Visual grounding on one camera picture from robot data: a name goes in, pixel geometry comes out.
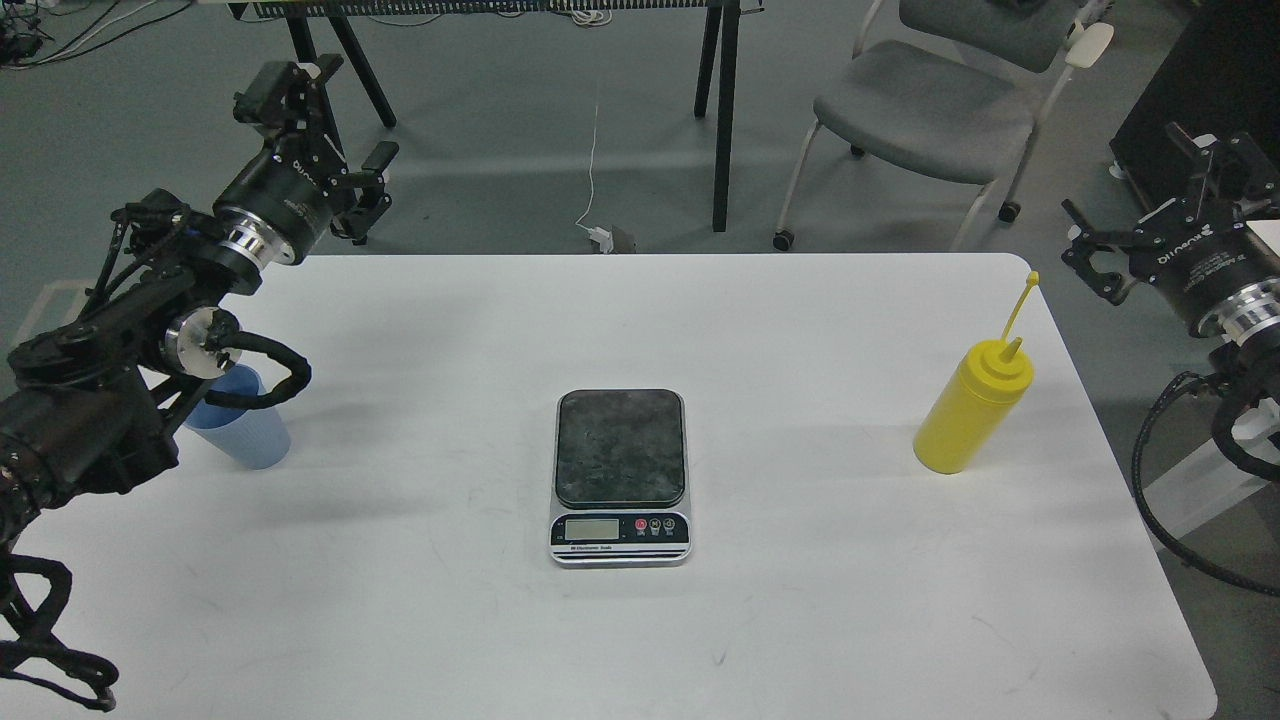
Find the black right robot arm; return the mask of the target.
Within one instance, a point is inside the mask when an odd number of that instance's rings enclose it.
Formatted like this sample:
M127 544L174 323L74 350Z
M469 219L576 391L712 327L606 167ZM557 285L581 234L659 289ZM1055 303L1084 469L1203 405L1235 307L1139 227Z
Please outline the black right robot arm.
M1100 231L1065 200L1070 245L1062 261L1098 297L1124 302L1139 283L1153 287L1196 338L1222 337L1212 373L1175 375L1147 413L1132 451L1130 488L1155 537L1185 565L1229 585L1277 596L1277 587L1221 568L1176 539L1156 518L1140 479L1156 421L1180 397L1206 389L1219 397L1210 436L1236 469L1274 483L1277 465L1234 437L1240 418L1279 396L1279 259L1248 227L1277 215L1277 168L1247 133L1193 137L1170 122L1172 143L1189 159L1185 188L1129 231Z

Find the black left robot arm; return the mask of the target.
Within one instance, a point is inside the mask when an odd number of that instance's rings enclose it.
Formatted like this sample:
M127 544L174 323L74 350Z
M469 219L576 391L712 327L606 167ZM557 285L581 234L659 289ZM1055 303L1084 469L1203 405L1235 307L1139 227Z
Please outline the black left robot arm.
M86 708L115 705L118 669L55 637L73 583L59 561L19 555L22 532L81 495L131 492L178 464L175 433L200 401L260 410L297 396L308 361L244 331L221 307L250 296L273 263L297 265L326 232L364 243L390 206L381 141L358 169L340 151L325 105L343 58L270 61L236 95L233 115L264 140L211 213L165 190L111 214L108 256L76 319L13 348L15 393L3 401L3 676L40 659L84 683Z

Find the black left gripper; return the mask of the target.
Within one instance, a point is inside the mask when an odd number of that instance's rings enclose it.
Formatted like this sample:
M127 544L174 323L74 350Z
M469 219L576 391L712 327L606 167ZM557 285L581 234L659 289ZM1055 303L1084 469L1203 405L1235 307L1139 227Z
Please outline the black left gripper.
M214 204L225 229L220 246L264 269L275 261L301 264L329 229L355 246L392 204L387 169L399 145L381 141L357 172L346 172L325 86L340 69L340 55L314 61L269 61L236 95L233 117L269 141Z

